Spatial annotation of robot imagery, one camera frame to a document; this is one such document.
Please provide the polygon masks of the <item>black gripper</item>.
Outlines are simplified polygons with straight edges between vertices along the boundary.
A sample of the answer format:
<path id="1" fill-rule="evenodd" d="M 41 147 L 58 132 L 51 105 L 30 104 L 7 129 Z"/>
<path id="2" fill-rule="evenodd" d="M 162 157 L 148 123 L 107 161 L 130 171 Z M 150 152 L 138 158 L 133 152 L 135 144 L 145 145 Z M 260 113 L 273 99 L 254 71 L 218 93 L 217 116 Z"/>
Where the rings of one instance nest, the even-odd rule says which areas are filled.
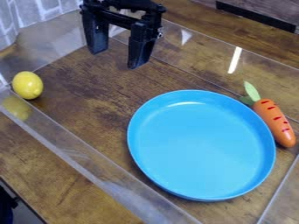
<path id="1" fill-rule="evenodd" d="M 149 60 L 164 13 L 164 6 L 152 0 L 82 0 L 79 14 L 89 52 L 107 49 L 107 26 L 119 26 L 130 30 L 126 66 L 138 68 Z"/>

